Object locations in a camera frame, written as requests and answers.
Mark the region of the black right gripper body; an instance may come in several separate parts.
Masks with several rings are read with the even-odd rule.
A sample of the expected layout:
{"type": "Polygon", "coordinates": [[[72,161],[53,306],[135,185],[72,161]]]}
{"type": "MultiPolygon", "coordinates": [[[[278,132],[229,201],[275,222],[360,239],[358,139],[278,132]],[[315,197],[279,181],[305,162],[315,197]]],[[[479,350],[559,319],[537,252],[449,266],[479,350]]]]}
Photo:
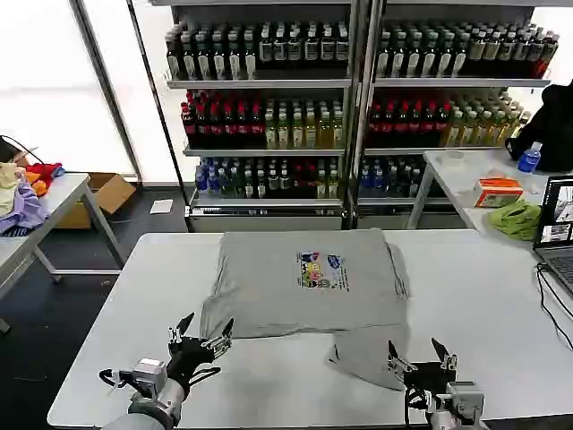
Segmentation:
{"type": "Polygon", "coordinates": [[[404,385],[408,389],[429,391],[433,395],[445,394],[447,384],[457,377],[456,369],[443,368],[440,362],[414,363],[414,368],[404,372],[404,385]]]}

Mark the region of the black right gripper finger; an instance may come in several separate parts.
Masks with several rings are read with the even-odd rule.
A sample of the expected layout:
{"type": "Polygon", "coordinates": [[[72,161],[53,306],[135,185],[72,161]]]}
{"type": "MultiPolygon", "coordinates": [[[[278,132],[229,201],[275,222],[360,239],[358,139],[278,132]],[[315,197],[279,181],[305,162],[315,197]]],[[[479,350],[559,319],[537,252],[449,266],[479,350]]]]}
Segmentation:
{"type": "Polygon", "coordinates": [[[394,374],[411,373],[417,370],[417,367],[414,364],[399,356],[396,347],[391,340],[388,341],[387,367],[394,374]]]}
{"type": "Polygon", "coordinates": [[[457,370],[458,369],[458,356],[456,354],[450,354],[446,347],[432,338],[433,348],[440,360],[440,367],[444,370],[457,370]]]}

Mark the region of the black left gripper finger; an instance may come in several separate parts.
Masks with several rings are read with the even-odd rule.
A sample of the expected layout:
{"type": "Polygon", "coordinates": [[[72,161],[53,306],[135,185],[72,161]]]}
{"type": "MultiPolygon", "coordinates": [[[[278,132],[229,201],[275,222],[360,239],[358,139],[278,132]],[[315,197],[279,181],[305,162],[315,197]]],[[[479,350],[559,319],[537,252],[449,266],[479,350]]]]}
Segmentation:
{"type": "Polygon", "coordinates": [[[191,313],[184,318],[182,318],[175,327],[170,327],[169,340],[168,340],[168,350],[170,354],[176,354],[179,352],[187,340],[190,338],[185,335],[187,329],[192,323],[194,313],[191,313]]]}
{"type": "Polygon", "coordinates": [[[203,348],[213,354],[213,357],[221,357],[231,348],[234,322],[235,319],[231,318],[219,336],[206,340],[201,344],[203,348]]]}

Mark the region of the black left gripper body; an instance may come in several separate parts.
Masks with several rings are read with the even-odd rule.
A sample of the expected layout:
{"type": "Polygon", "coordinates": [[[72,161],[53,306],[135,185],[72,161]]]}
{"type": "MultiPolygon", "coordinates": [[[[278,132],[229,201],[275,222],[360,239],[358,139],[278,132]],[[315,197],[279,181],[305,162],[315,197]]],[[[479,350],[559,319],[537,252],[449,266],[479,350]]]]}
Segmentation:
{"type": "Polygon", "coordinates": [[[170,345],[171,358],[167,364],[167,378],[178,383],[189,383],[200,365],[211,364],[214,352],[205,347],[206,339],[184,337],[170,345]]]}

